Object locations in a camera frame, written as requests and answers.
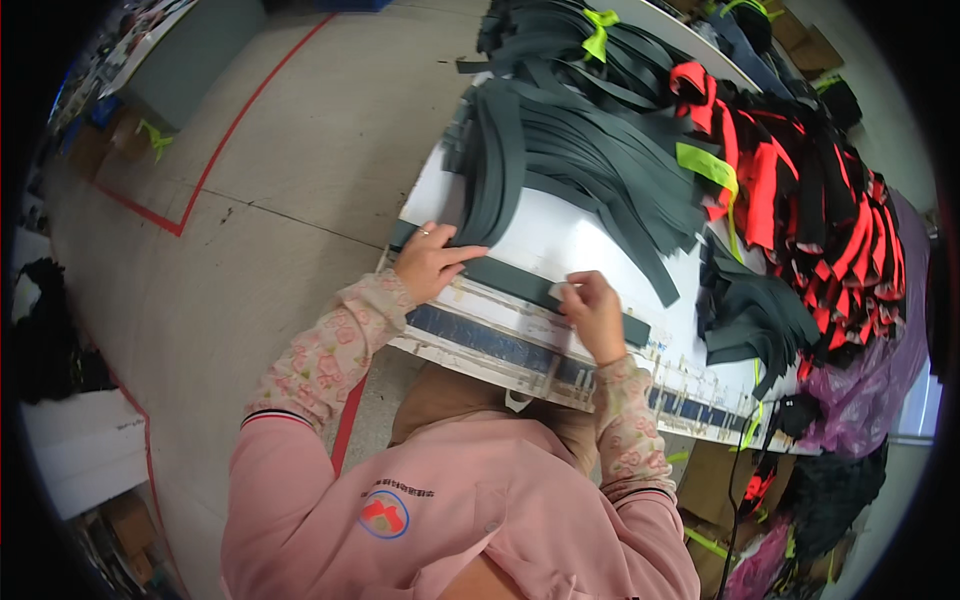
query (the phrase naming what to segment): left hand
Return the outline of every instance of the left hand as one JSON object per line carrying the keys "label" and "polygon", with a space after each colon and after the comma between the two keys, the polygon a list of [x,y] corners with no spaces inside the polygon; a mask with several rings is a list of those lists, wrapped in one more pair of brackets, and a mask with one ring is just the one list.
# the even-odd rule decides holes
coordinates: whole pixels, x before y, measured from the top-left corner
{"label": "left hand", "polygon": [[446,284],[465,269],[462,261],[487,253],[485,246],[444,248],[456,232],[457,228],[452,225],[427,221],[410,236],[400,251],[394,272],[417,304],[436,298]]}

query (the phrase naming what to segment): white table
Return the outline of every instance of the white table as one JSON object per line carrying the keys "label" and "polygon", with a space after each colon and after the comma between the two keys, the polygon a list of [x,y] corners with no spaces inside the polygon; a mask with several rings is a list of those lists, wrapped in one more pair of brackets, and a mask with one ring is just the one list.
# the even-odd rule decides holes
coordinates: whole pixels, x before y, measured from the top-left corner
{"label": "white table", "polygon": [[[699,60],[716,77],[756,89],[756,86],[726,57],[696,33],[664,12],[642,0],[611,1],[604,8],[614,9],[624,22],[636,24]],[[489,75],[478,76],[478,84]],[[443,170],[444,149],[438,144],[420,171],[399,218],[414,224],[426,221],[456,223],[464,202],[461,176]],[[728,234],[724,222],[711,225],[723,239]],[[654,374],[655,390],[675,394],[680,402],[693,400],[741,417],[749,417],[757,408],[751,397],[755,385],[754,361],[706,367],[706,347],[696,334],[695,301],[700,292],[700,250],[690,254],[677,252],[663,259],[680,292],[680,299],[664,308],[646,276],[620,250],[592,214],[539,190],[524,188],[516,215],[489,256],[530,273],[562,281],[568,273],[596,269],[610,281],[620,296],[623,309],[651,326],[650,342],[645,348],[630,348],[641,367]],[[761,256],[744,253],[748,265],[765,268]],[[563,318],[538,306],[458,277],[444,289],[432,305],[472,322],[508,333],[521,340],[549,348],[584,363],[592,364],[588,352],[565,325]],[[442,336],[408,326],[392,345],[434,361],[454,371],[537,397],[591,411],[592,387],[589,369],[571,385],[551,376],[519,368],[493,356],[466,348]],[[554,362],[556,367],[559,356]],[[781,378],[765,399],[782,396],[796,387],[795,371]],[[739,430],[730,423],[707,424],[662,410],[658,403],[661,431],[714,442],[736,444]],[[769,406],[753,447],[759,447]],[[781,435],[770,445],[774,451],[789,446]]]}

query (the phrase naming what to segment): stack of fabric strips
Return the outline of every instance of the stack of fabric strips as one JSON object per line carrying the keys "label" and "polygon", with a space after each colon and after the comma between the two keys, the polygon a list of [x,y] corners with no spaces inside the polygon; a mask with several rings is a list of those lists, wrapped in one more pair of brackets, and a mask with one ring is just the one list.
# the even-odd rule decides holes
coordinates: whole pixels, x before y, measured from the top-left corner
{"label": "stack of fabric strips", "polygon": [[761,399],[795,364],[798,350],[820,339],[817,324],[786,282],[743,266],[713,234],[705,253],[697,328],[707,343],[707,364],[759,358],[766,373],[754,397]]}
{"label": "stack of fabric strips", "polygon": [[664,306],[678,297],[660,254],[689,252],[703,229],[705,189],[677,164],[688,137],[668,87],[676,51],[640,29],[608,27],[606,64],[584,61],[596,26],[570,0],[495,1],[478,49],[489,62],[462,71],[513,75],[472,87],[444,135],[445,168],[467,179],[454,244],[495,244],[522,187],[548,192],[597,215],[647,275]]}
{"label": "stack of fabric strips", "polygon": [[756,95],[717,82],[697,63],[671,73],[679,115],[720,144],[738,190],[715,189],[713,221],[732,216],[750,247],[813,315],[813,366],[846,368],[874,336],[896,337],[906,314],[898,221],[883,177],[860,159],[823,107]]}

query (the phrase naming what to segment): neon yellow strap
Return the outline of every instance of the neon yellow strap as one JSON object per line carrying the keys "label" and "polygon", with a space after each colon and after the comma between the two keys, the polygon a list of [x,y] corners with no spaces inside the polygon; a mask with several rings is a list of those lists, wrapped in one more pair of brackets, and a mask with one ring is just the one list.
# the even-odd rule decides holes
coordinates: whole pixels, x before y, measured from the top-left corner
{"label": "neon yellow strap", "polygon": [[[754,372],[759,371],[759,362],[759,359],[754,359]],[[744,434],[743,440],[740,441],[740,450],[747,447],[750,440],[754,438],[754,432],[756,432],[757,426],[760,425],[761,419],[763,419],[763,402],[760,402],[759,410],[756,411],[756,418],[750,423],[750,426],[747,427],[747,433]],[[736,452],[736,447],[731,448],[730,452]]]}
{"label": "neon yellow strap", "polygon": [[736,246],[736,229],[733,223],[733,203],[736,202],[736,194],[740,191],[740,185],[736,182],[736,170],[729,163],[706,150],[682,142],[677,142],[677,164],[730,190],[730,203],[727,204],[730,252],[742,264],[743,258],[740,256],[740,249]]}
{"label": "neon yellow strap", "polygon": [[793,538],[793,523],[790,523],[790,528],[786,530],[786,550],[783,552],[783,557],[792,559],[795,556],[797,556],[797,541]]}
{"label": "neon yellow strap", "polygon": [[727,16],[727,13],[733,10],[733,7],[740,4],[749,4],[750,6],[757,9],[760,12],[760,14],[767,17],[767,19],[771,21],[777,18],[778,16],[780,16],[781,14],[783,14],[783,11],[779,11],[775,16],[771,17],[770,14],[767,12],[767,8],[763,6],[763,4],[761,4],[758,0],[731,0],[730,2],[727,3],[727,6],[725,6],[720,10],[720,18]]}
{"label": "neon yellow strap", "polygon": [[815,89],[817,90],[818,94],[822,94],[825,91],[827,91],[827,88],[830,87],[831,85],[839,84],[842,81],[843,81],[843,78],[840,77],[839,75],[834,75],[833,77],[827,77],[823,81],[819,82],[815,87]]}
{"label": "neon yellow strap", "polygon": [[690,458],[690,453],[684,450],[683,452],[674,452],[666,457],[666,462],[668,465],[672,465],[678,461],[685,461],[688,458]]}
{"label": "neon yellow strap", "polygon": [[163,137],[160,135],[160,130],[147,123],[144,119],[140,119],[140,124],[137,126],[137,130],[140,128],[146,129],[147,134],[150,136],[150,145],[156,150],[156,159],[154,164],[157,164],[160,161],[160,157],[163,156],[163,149],[169,146],[173,141],[173,136]]}
{"label": "neon yellow strap", "polygon": [[[730,252],[737,262],[743,264],[743,257],[740,255],[740,249],[736,245],[736,224],[733,222],[733,203],[736,202],[737,192],[740,191],[740,185],[736,182],[736,170],[728,162],[717,158],[706,150],[677,142],[677,164],[694,173],[698,173],[708,180],[730,190],[730,203],[727,204],[727,229],[730,230]],[[754,385],[760,383],[760,361],[754,359]],[[742,450],[754,438],[756,427],[760,425],[760,419],[763,417],[763,404],[760,404],[759,413],[750,423],[750,429],[740,445]]]}
{"label": "neon yellow strap", "polygon": [[593,32],[593,35],[585,39],[584,43],[581,44],[584,50],[587,51],[584,60],[590,60],[591,57],[596,57],[601,62],[607,62],[607,30],[605,28],[612,27],[619,23],[620,17],[616,14],[616,11],[597,12],[584,9],[584,14],[597,28],[596,31]]}
{"label": "neon yellow strap", "polygon": [[[722,558],[722,559],[726,559],[726,558],[727,558],[727,551],[724,550],[723,547],[722,547],[720,544],[718,544],[716,541],[708,540],[707,538],[701,536],[700,534],[698,534],[697,532],[693,531],[693,530],[690,529],[689,527],[685,527],[685,528],[684,528],[684,533],[687,534],[687,535],[690,537],[691,540],[694,540],[694,541],[696,541],[697,543],[701,544],[702,546],[704,546],[707,550],[709,550],[709,551],[712,552],[713,554],[719,556],[719,557]],[[732,557],[732,559],[733,559],[734,562],[736,562],[736,556],[735,556],[735,555]]]}

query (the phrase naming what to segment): blue crate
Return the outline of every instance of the blue crate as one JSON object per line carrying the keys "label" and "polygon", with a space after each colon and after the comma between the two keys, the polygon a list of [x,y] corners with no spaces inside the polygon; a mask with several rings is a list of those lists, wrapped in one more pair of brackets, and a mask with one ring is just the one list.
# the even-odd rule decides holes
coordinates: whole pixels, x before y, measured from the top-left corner
{"label": "blue crate", "polygon": [[380,12],[394,0],[313,0],[318,12]]}

